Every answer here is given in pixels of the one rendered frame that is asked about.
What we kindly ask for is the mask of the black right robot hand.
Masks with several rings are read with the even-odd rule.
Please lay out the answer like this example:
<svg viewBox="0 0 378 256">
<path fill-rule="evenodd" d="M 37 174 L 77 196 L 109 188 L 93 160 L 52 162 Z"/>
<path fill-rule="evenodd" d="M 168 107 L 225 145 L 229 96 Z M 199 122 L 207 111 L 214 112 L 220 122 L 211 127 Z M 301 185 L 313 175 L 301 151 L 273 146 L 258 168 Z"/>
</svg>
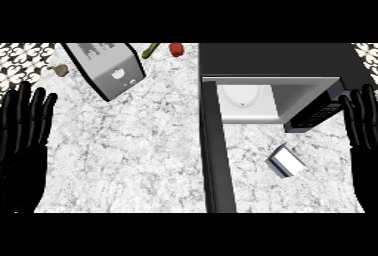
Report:
<svg viewBox="0 0 378 256">
<path fill-rule="evenodd" d="M 338 97 L 350 141 L 352 177 L 363 211 L 378 213 L 378 101 L 369 84 Z"/>
</svg>

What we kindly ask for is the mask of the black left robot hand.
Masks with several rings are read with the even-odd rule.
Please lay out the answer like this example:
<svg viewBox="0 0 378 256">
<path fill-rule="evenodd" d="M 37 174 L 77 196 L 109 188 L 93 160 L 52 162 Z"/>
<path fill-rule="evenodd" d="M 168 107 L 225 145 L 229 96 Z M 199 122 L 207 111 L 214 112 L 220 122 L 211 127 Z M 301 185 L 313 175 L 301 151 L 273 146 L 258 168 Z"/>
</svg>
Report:
<svg viewBox="0 0 378 256">
<path fill-rule="evenodd" d="M 0 216 L 31 214 L 46 188 L 47 139 L 58 94 L 22 81 L 0 106 Z"/>
</svg>

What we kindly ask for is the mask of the dark grey microwave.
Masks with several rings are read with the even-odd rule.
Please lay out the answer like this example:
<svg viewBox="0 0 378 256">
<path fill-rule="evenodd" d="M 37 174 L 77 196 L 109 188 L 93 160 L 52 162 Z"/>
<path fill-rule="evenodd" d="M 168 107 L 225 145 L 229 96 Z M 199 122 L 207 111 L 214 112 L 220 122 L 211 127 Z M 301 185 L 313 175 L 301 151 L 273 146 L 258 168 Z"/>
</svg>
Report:
<svg viewBox="0 0 378 256">
<path fill-rule="evenodd" d="M 214 81 L 226 124 L 281 124 L 304 133 L 340 112 L 338 97 L 375 83 L 350 43 L 202 43 L 199 78 Z M 222 101 L 220 85 L 260 85 L 253 107 Z"/>
</svg>

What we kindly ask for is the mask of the white glass microwave plate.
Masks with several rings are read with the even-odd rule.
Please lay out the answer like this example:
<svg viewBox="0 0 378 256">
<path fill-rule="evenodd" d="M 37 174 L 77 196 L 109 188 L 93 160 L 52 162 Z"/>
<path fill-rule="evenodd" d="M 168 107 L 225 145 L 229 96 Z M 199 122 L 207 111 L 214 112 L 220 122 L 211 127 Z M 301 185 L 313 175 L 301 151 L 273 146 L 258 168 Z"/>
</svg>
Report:
<svg viewBox="0 0 378 256">
<path fill-rule="evenodd" d="M 222 101 L 238 108 L 248 108 L 256 105 L 261 97 L 260 85 L 220 85 Z"/>
</svg>

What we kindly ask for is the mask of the dark grey microwave door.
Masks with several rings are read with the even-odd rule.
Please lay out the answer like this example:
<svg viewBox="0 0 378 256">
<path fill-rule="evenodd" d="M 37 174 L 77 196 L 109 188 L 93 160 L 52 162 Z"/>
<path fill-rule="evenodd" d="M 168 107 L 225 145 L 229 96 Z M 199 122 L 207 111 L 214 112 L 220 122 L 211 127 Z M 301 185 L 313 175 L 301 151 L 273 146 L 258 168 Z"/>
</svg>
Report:
<svg viewBox="0 0 378 256">
<path fill-rule="evenodd" d="M 207 212 L 235 213 L 236 203 L 214 81 L 199 84 L 199 142 Z"/>
</svg>

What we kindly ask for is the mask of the beige mushroom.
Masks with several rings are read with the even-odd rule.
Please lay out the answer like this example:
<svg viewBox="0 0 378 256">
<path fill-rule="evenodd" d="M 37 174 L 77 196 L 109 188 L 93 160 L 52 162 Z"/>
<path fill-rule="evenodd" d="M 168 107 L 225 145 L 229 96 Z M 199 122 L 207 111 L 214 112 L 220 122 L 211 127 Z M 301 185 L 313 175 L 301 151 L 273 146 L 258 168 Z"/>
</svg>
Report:
<svg viewBox="0 0 378 256">
<path fill-rule="evenodd" d="M 64 77 L 68 74 L 68 66 L 65 64 L 49 67 L 49 70 L 53 70 L 59 77 Z"/>
</svg>

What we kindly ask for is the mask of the silver toaster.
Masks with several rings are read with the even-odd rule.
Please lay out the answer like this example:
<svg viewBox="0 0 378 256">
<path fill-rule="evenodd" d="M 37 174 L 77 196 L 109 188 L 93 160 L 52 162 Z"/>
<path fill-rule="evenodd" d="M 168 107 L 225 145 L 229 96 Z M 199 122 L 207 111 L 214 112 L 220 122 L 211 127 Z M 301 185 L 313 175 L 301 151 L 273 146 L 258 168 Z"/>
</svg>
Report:
<svg viewBox="0 0 378 256">
<path fill-rule="evenodd" d="M 129 43 L 64 43 L 64 50 L 100 98 L 114 100 L 146 77 Z"/>
</svg>

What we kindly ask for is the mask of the green vegetable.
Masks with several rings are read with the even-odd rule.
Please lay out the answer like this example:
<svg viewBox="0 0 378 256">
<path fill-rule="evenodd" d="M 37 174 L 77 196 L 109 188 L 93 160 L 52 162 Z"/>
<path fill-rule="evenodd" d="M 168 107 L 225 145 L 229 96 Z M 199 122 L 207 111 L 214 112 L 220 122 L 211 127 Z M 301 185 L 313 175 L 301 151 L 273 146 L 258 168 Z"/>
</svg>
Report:
<svg viewBox="0 0 378 256">
<path fill-rule="evenodd" d="M 148 59 L 155 51 L 155 49 L 158 48 L 161 43 L 151 43 L 148 49 L 143 51 L 142 53 L 142 58 Z"/>
</svg>

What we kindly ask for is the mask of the red pepper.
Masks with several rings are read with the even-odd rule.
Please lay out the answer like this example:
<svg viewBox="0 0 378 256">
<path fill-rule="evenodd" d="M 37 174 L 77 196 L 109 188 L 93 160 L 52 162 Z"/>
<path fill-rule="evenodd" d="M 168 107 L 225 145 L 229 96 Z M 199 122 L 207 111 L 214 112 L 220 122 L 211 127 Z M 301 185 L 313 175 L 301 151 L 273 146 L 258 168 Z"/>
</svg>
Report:
<svg viewBox="0 0 378 256">
<path fill-rule="evenodd" d="M 182 43 L 171 43 L 170 44 L 170 52 L 174 57 L 179 57 L 185 53 L 185 48 Z"/>
</svg>

